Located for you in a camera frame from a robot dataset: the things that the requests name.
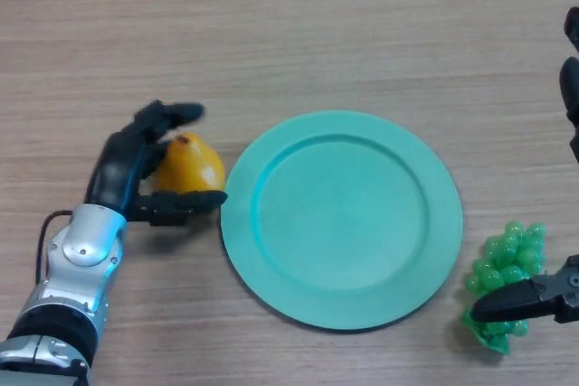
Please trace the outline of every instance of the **grape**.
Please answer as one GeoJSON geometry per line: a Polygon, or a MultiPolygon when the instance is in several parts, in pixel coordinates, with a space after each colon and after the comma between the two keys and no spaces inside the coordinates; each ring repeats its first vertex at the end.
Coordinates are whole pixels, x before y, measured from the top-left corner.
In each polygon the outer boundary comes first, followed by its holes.
{"type": "Polygon", "coordinates": [[[538,237],[539,239],[543,239],[546,236],[546,227],[543,223],[531,223],[525,231],[525,235],[532,235],[538,237]]]}
{"type": "Polygon", "coordinates": [[[481,290],[479,277],[474,273],[469,274],[465,279],[464,286],[469,292],[477,294],[481,290]]]}
{"type": "Polygon", "coordinates": [[[500,241],[499,236],[488,237],[487,241],[485,241],[485,247],[484,247],[483,252],[485,254],[487,254],[487,252],[491,252],[493,250],[496,250],[499,241],[500,241]]]}
{"type": "Polygon", "coordinates": [[[500,276],[506,284],[512,284],[523,279],[523,270],[517,266],[507,266],[500,270],[500,276]]]}
{"type": "Polygon", "coordinates": [[[525,248],[517,254],[517,263],[521,267],[524,267],[526,264],[532,264],[534,262],[540,261],[541,255],[534,249],[525,248]]]}
{"type": "Polygon", "coordinates": [[[507,322],[486,323],[485,328],[490,334],[507,334],[512,330],[512,327],[507,322]]]}
{"type": "Polygon", "coordinates": [[[492,291],[493,289],[497,289],[505,285],[505,282],[500,276],[500,273],[498,273],[498,271],[493,268],[485,270],[485,272],[480,274],[479,277],[482,281],[482,285],[488,291],[492,291]]]}
{"type": "Polygon", "coordinates": [[[530,264],[527,264],[527,265],[525,266],[525,271],[526,271],[530,276],[534,276],[534,275],[540,274],[542,268],[543,268],[543,266],[541,265],[540,262],[531,262],[530,264]]]}
{"type": "Polygon", "coordinates": [[[528,236],[526,235],[521,243],[521,249],[534,249],[537,252],[540,252],[545,247],[545,242],[543,239],[537,236],[528,236]]]}
{"type": "Polygon", "coordinates": [[[518,242],[519,242],[519,238],[516,237],[513,234],[505,234],[503,237],[501,237],[500,241],[498,242],[498,247],[505,249],[505,248],[511,248],[514,250],[518,249],[518,242]]]}
{"type": "Polygon", "coordinates": [[[492,269],[492,266],[485,259],[475,259],[472,263],[472,271],[474,271],[479,278],[481,274],[489,269],[492,269]]]}
{"type": "Polygon", "coordinates": [[[541,254],[534,249],[522,249],[517,255],[517,264],[529,275],[541,272],[541,254]]]}
{"type": "Polygon", "coordinates": [[[494,264],[497,262],[497,250],[488,250],[482,255],[482,259],[489,264],[489,267],[494,268],[494,264]]]}
{"type": "Polygon", "coordinates": [[[512,234],[517,238],[523,236],[523,225],[521,225],[518,221],[510,221],[505,226],[505,234],[512,234]]]}
{"type": "Polygon", "coordinates": [[[504,268],[513,263],[517,258],[517,248],[513,248],[509,245],[499,246],[498,251],[495,252],[494,262],[497,268],[504,268]]]}
{"type": "Polygon", "coordinates": [[[525,336],[528,332],[528,323],[525,320],[516,321],[513,326],[512,334],[514,336],[525,336]]]}

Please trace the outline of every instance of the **wooden table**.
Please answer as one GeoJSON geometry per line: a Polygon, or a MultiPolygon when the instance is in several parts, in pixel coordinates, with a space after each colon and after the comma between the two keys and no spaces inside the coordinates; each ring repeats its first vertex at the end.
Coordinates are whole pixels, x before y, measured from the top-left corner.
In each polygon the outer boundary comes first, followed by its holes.
{"type": "Polygon", "coordinates": [[[33,286],[43,217],[79,203],[107,135],[152,99],[196,100],[228,168],[261,132],[323,108],[423,137],[465,213],[431,303],[369,334],[284,322],[240,286],[214,222],[131,228],[98,385],[575,385],[579,324],[531,323],[500,360],[456,325],[479,246],[547,224],[548,269],[579,253],[579,166],[558,70],[579,0],[0,0],[0,325],[33,286]]]}

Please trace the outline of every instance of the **black robotic finger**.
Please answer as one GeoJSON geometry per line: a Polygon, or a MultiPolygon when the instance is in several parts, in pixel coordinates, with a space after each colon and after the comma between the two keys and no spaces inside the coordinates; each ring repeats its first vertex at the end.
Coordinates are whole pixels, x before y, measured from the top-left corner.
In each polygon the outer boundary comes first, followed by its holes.
{"type": "Polygon", "coordinates": [[[559,85],[565,108],[567,109],[567,118],[575,127],[575,135],[571,140],[571,149],[575,158],[579,161],[579,136],[577,128],[579,127],[579,60],[569,58],[561,67],[559,73],[559,85]]]}
{"type": "Polygon", "coordinates": [[[533,281],[525,279],[481,297],[473,305],[470,314],[475,321],[491,323],[525,320],[554,313],[553,300],[542,300],[533,281]]]}
{"type": "Polygon", "coordinates": [[[227,193],[155,192],[141,195],[133,203],[130,221],[146,221],[151,226],[182,226],[189,218],[218,209],[227,200],[227,193]]]}
{"type": "Polygon", "coordinates": [[[147,147],[147,158],[143,164],[143,171],[141,174],[143,180],[151,176],[161,162],[163,162],[163,159],[165,159],[166,156],[166,150],[169,148],[170,143],[169,140],[165,140],[147,147]]]}
{"type": "Polygon", "coordinates": [[[565,19],[565,35],[579,52],[579,7],[574,6],[565,19]]]}
{"type": "Polygon", "coordinates": [[[138,111],[133,122],[121,131],[127,135],[141,136],[151,145],[170,130],[190,124],[203,114],[204,106],[199,103],[164,104],[156,100],[138,111]]]}
{"type": "Polygon", "coordinates": [[[579,255],[569,257],[554,275],[537,275],[481,297],[472,318],[515,321],[554,315],[557,323],[579,320],[579,255]]]}
{"type": "Polygon", "coordinates": [[[174,196],[174,204],[176,208],[191,214],[205,214],[211,212],[221,207],[226,200],[227,193],[219,190],[181,193],[174,196]]]}

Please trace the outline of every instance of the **silver robot wrist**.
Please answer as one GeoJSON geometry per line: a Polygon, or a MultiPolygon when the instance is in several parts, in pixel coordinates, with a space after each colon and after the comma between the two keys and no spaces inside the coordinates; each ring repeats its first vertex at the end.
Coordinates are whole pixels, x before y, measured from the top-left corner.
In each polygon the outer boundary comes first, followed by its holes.
{"type": "MultiPolygon", "coordinates": [[[[83,204],[49,243],[47,275],[34,288],[8,341],[40,336],[73,348],[89,367],[97,352],[122,259],[127,221],[106,207],[83,204]]],[[[0,367],[3,362],[0,345],[0,367]]]]}

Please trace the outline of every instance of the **black cable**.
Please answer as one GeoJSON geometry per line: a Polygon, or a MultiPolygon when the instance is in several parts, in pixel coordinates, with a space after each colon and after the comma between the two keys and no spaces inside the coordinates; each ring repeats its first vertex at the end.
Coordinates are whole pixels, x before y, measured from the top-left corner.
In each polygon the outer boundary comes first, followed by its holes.
{"type": "MultiPolygon", "coordinates": [[[[72,216],[72,210],[59,210],[57,212],[51,212],[46,219],[44,219],[43,227],[40,229],[40,237],[38,238],[38,248],[36,251],[36,272],[34,274],[34,284],[38,285],[41,278],[41,270],[43,268],[43,246],[44,239],[46,238],[46,231],[48,230],[48,225],[51,224],[55,218],[60,216],[72,216]]],[[[46,264],[46,274],[48,274],[48,264],[46,264]]]]}

